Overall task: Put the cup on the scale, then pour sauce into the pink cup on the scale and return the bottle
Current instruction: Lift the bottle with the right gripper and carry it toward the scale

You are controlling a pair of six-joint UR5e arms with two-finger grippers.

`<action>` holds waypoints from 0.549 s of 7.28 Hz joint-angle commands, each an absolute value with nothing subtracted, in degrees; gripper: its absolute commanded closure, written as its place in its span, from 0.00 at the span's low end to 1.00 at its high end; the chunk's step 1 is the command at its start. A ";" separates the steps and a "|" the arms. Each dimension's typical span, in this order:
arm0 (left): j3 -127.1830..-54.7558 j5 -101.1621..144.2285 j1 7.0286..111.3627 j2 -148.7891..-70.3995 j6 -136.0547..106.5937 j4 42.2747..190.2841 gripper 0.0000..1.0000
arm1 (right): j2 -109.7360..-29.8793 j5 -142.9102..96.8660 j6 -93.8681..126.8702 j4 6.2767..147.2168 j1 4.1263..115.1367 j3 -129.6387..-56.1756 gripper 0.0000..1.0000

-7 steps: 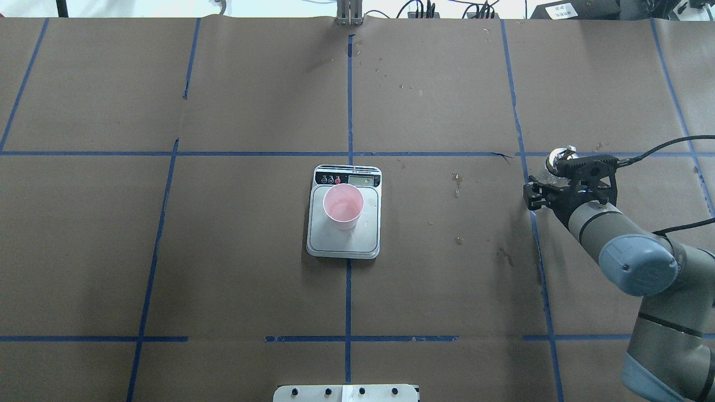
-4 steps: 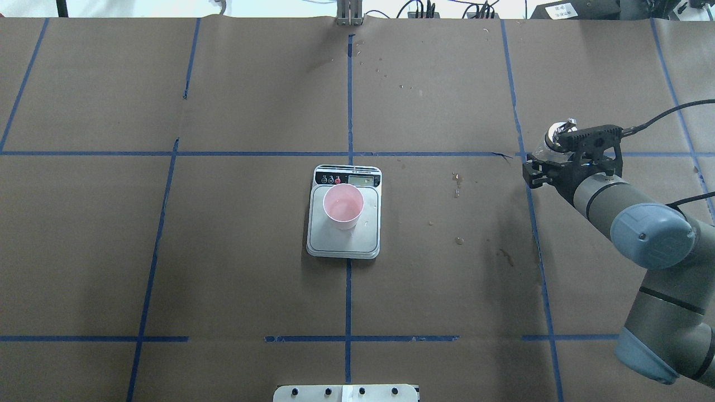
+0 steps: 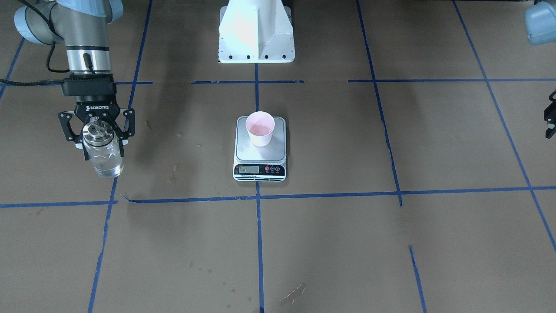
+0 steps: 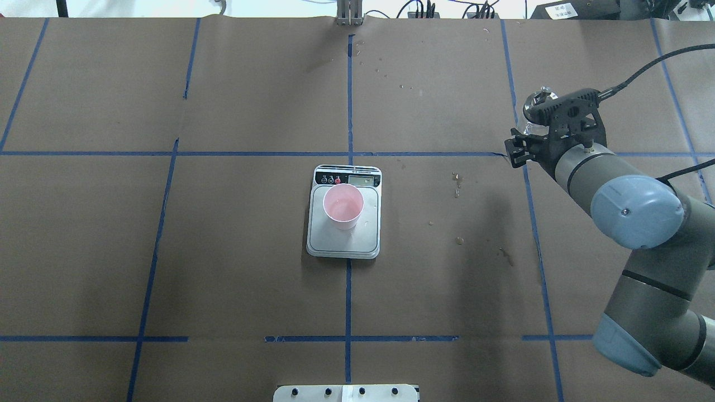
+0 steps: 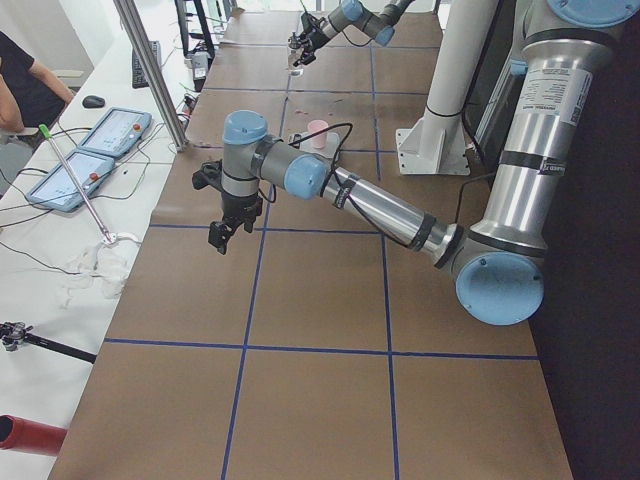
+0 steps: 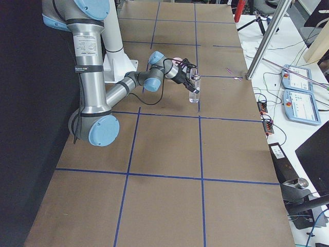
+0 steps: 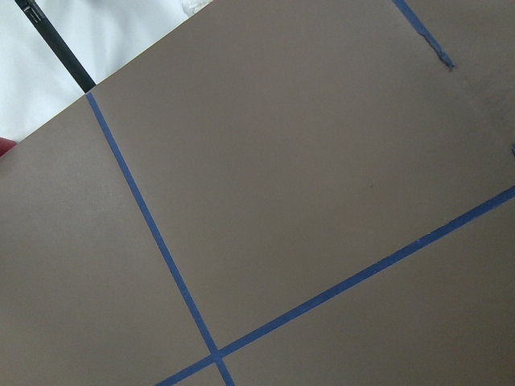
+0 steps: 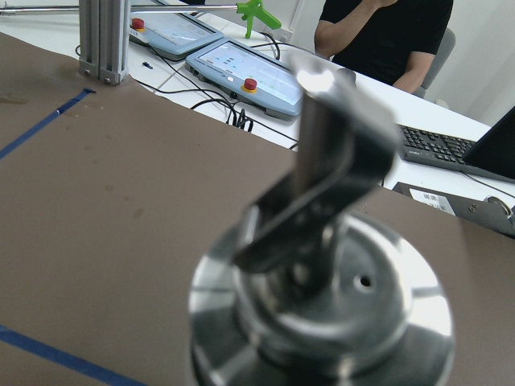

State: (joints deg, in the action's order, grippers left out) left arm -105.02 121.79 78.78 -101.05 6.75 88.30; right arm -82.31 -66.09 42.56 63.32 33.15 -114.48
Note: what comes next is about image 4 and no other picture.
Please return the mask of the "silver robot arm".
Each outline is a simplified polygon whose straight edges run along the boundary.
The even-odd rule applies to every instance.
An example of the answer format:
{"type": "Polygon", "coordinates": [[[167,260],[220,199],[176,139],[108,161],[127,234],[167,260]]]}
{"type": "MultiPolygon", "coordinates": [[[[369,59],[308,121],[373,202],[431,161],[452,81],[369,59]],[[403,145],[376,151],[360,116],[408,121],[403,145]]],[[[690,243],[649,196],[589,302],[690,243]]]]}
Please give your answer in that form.
{"type": "Polygon", "coordinates": [[[645,175],[601,144],[551,140],[513,128],[505,148],[514,168],[538,162],[593,224],[631,250],[593,345],[641,376],[669,368],[713,386],[713,319],[690,308],[713,270],[713,205],[645,175]]]}

